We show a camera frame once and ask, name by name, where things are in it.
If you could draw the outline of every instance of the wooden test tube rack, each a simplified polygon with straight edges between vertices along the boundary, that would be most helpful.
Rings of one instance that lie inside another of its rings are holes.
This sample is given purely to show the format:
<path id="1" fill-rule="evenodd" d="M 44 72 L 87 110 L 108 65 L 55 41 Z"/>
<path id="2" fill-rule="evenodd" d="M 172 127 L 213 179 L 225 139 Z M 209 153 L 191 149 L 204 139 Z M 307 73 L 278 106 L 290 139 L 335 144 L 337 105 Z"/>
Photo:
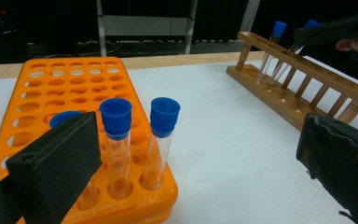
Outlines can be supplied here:
<path id="1" fill-rule="evenodd" d="M 308 113 L 322 114 L 331 118 L 337 117 L 337 119 L 346 123 L 351 123 L 351 121 L 358 115 L 357 83 L 321 67 L 300 55 L 287 53 L 287 49 L 273 44 L 259 35 L 250 32 L 240 32 L 238 33 L 238 38 L 242 39 L 245 44 L 238 64 L 229 66 L 227 68 L 227 73 L 298 130 L 301 131 L 304 118 Z M 269 55 L 272 55 L 291 66 L 291 70 L 283 83 L 276 81 L 274 85 L 270 85 L 269 76 L 264 76 L 261 82 L 256 81 L 258 69 L 250 64 L 245 64 L 251 46 L 263 50 Z M 293 76 L 296 74 L 296 71 L 300 71 L 306 76 L 298 90 L 293 92 L 287 87 Z M 302 94 L 313 78 L 320 81 L 323 85 L 312 101 L 308 102 L 302 97 Z M 330 88 L 338 91 L 340 96 L 330 110 L 324 112 L 318 108 L 317 105 Z M 351 100 L 350 103 L 338 115 L 337 112 L 344 106 L 348 99 Z"/>

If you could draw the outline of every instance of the blue test tube cap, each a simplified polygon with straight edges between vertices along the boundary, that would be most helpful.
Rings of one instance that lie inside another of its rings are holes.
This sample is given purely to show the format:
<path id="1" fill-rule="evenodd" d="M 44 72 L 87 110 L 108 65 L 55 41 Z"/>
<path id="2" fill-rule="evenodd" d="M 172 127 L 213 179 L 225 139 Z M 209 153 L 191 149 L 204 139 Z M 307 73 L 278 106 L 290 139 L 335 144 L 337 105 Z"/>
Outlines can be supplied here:
<path id="1" fill-rule="evenodd" d="M 310 19 L 307 22 L 307 24 L 305 25 L 305 28 L 312 28 L 312 27 L 318 26 L 319 24 L 321 24 L 321 23 L 316 20 Z"/>
<path id="2" fill-rule="evenodd" d="M 103 126 L 109 138 L 119 141 L 129 135 L 131 129 L 131 103 L 122 98 L 111 98 L 100 105 Z"/>
<path id="3" fill-rule="evenodd" d="M 50 128 L 54 128 L 57 125 L 59 125 L 61 122 L 63 122 L 64 120 L 72 118 L 72 117 L 77 116 L 77 115 L 81 115 L 81 112 L 76 111 L 76 110 L 69 110 L 69 111 L 61 112 L 60 114 L 55 115 L 50 120 L 48 125 L 50 126 Z"/>
<path id="4" fill-rule="evenodd" d="M 286 29 L 286 22 L 276 21 L 274 25 L 274 32 L 272 33 L 272 35 L 274 37 L 280 38 L 283 34 L 284 29 Z"/>
<path id="5" fill-rule="evenodd" d="M 159 138 L 170 136 L 178 119 L 180 105 L 166 97 L 154 99 L 151 105 L 150 127 L 152 133 Z"/>

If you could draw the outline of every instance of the glass test tube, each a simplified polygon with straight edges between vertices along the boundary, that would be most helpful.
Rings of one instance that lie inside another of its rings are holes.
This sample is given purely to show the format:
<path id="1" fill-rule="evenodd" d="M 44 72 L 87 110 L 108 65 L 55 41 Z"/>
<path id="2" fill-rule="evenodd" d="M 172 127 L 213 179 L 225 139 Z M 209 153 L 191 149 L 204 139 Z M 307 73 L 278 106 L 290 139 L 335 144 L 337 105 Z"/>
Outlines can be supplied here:
<path id="1" fill-rule="evenodd" d="M 307 22 L 307 24 L 305 25 L 305 28 L 312 28 L 315 27 L 317 25 L 319 25 L 320 23 L 318 21 L 315 20 L 309 20 Z M 287 51 L 287 53 L 291 53 L 293 52 L 294 54 L 298 54 L 301 50 L 303 49 L 303 46 L 298 46 L 297 44 L 292 45 L 292 47 Z M 289 65 L 287 63 L 282 62 L 281 60 L 278 61 L 277 66 L 275 67 L 275 70 L 273 71 L 272 75 L 271 75 L 271 79 L 269 80 L 269 84 L 273 85 L 275 83 L 275 81 L 277 81 L 282 74 L 284 73 L 284 71 L 286 70 L 286 68 Z"/>
<path id="2" fill-rule="evenodd" d="M 150 126 L 145 172 L 140 182 L 144 189 L 159 189 L 170 151 L 173 129 L 180 105 L 170 98 L 156 98 L 151 103 Z"/>
<path id="3" fill-rule="evenodd" d="M 127 198 L 131 187 L 131 103 L 122 98 L 100 105 L 106 134 L 109 192 L 113 199 Z"/>
<path id="4" fill-rule="evenodd" d="M 55 126 L 59 125 L 66 119 L 81 115 L 79 111 L 65 111 L 56 116 L 54 116 L 50 122 L 49 126 L 54 128 Z M 93 184 L 93 180 L 89 181 L 87 186 L 84 188 L 83 192 L 77 198 L 75 205 L 79 210 L 87 210 L 91 209 L 96 203 L 98 202 L 98 190 Z"/>
<path id="5" fill-rule="evenodd" d="M 281 36 L 285 28 L 286 28 L 285 22 L 276 21 L 272 32 L 272 36 L 269 39 L 269 41 L 274 44 L 278 44 L 279 41 L 281 40 Z M 267 69 L 269 68 L 271 59 L 272 58 L 268 53 L 264 54 L 263 60 L 261 61 L 260 67 L 258 69 L 256 81 L 261 82 L 263 80 L 263 77 L 267 73 Z"/>

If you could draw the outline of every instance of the white table surface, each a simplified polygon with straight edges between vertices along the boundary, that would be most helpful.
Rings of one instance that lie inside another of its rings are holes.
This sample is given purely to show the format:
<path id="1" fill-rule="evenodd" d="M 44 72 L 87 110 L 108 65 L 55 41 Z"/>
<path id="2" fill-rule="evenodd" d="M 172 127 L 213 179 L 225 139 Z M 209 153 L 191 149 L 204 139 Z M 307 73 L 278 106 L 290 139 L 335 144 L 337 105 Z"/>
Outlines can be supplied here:
<path id="1" fill-rule="evenodd" d="M 159 96 L 182 107 L 168 158 L 179 197 L 167 223 L 352 223 L 296 160 L 300 132 L 226 74 L 233 64 L 129 70 L 146 114 Z M 15 81 L 0 79 L 0 122 Z"/>

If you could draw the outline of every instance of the clear plastic tube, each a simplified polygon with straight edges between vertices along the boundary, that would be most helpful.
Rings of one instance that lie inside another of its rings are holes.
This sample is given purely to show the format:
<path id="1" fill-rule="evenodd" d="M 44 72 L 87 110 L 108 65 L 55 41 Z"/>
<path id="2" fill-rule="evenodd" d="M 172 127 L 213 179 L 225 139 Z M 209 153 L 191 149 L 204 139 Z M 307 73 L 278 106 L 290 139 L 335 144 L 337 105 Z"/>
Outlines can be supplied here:
<path id="1" fill-rule="evenodd" d="M 174 125 L 180 105 L 170 98 L 160 97 L 152 101 L 150 113 L 151 134 L 147 149 L 145 171 L 140 182 L 144 189 L 159 189 L 170 151 Z"/>
<path id="2" fill-rule="evenodd" d="M 318 21 L 315 20 L 309 20 L 305 26 L 305 28 L 311 28 L 311 27 L 315 27 L 317 25 L 319 25 L 320 23 Z M 303 49 L 303 46 L 298 46 L 296 44 L 294 44 L 288 51 L 287 53 L 294 53 L 294 54 L 298 54 L 301 50 Z M 287 63 L 284 63 L 282 61 L 278 61 L 277 66 L 275 67 L 272 75 L 271 75 L 271 79 L 269 80 L 269 84 L 270 85 L 274 85 L 275 82 L 282 76 L 282 74 L 284 73 L 284 71 L 286 71 L 286 68 L 289 65 Z"/>
<path id="3" fill-rule="evenodd" d="M 285 22 L 276 21 L 269 41 L 273 44 L 278 44 L 279 41 L 281 40 L 285 28 L 286 28 Z M 272 57 L 268 53 L 265 53 L 263 56 L 263 60 L 261 61 L 260 67 L 258 69 L 256 81 L 261 82 L 263 80 L 263 77 L 267 73 L 267 69 L 269 68 L 269 64 L 271 60 Z"/>
<path id="4" fill-rule="evenodd" d="M 54 116 L 49 122 L 49 126 L 54 128 L 66 119 L 81 115 L 79 111 L 65 111 Z M 93 183 L 93 178 L 90 179 L 87 186 L 83 189 L 82 193 L 77 198 L 75 205 L 79 210 L 91 209 L 98 202 L 98 190 Z"/>
<path id="5" fill-rule="evenodd" d="M 132 192 L 131 186 L 131 103 L 112 98 L 100 105 L 106 135 L 109 192 L 122 200 Z"/>

